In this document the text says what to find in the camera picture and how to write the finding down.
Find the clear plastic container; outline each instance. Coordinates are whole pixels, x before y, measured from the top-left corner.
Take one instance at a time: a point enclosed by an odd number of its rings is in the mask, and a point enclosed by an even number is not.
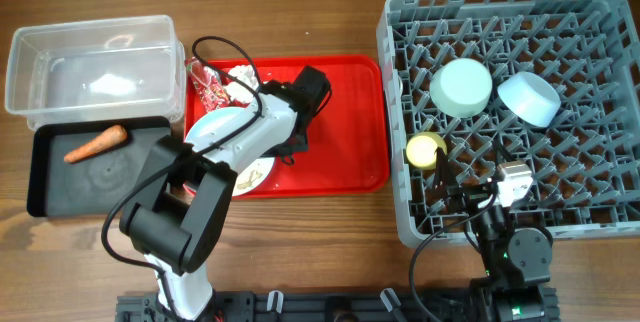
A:
[[[23,27],[7,67],[5,108],[45,124],[184,113],[184,48],[169,16]]]

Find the red tray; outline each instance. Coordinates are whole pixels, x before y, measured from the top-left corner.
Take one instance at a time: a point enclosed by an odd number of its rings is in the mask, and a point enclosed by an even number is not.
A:
[[[245,60],[210,61],[230,70]],[[327,75],[333,97],[311,122],[309,151],[294,155],[295,164],[279,159],[269,176],[242,197],[293,197],[366,193],[389,178],[384,96],[380,69],[367,56],[264,58],[254,60],[263,81],[292,82],[304,66]],[[187,83],[185,136],[205,114],[193,84]]]

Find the gray dish rack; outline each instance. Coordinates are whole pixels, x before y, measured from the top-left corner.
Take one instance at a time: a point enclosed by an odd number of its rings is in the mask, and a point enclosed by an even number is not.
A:
[[[640,235],[640,43],[627,0],[387,0],[376,37],[405,245],[466,216],[426,200],[433,173],[405,156],[423,131],[445,137],[461,183],[493,174],[494,139],[525,161],[535,182],[511,212],[516,224],[567,239]],[[562,101],[551,126],[525,123],[495,92],[475,117],[439,112],[429,81],[461,57],[484,63],[496,85],[519,71],[543,76]],[[465,241],[458,230],[434,242]]]

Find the yellow object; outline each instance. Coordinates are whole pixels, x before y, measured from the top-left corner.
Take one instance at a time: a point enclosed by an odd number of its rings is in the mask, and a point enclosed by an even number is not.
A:
[[[422,132],[411,137],[407,143],[409,163],[424,170],[436,168],[436,149],[440,147],[447,153],[447,144],[442,137],[433,132]]]

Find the white crumpled object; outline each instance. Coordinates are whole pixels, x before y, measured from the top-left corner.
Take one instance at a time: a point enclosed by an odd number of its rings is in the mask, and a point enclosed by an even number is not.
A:
[[[249,65],[235,66],[229,74],[233,77],[244,82],[247,86],[251,87],[254,91],[258,89],[258,79],[256,78],[253,68]],[[238,82],[232,81],[228,85],[224,86],[225,91],[229,95],[232,101],[238,101],[240,103],[249,104],[253,101],[253,95],[246,88],[242,87]]]

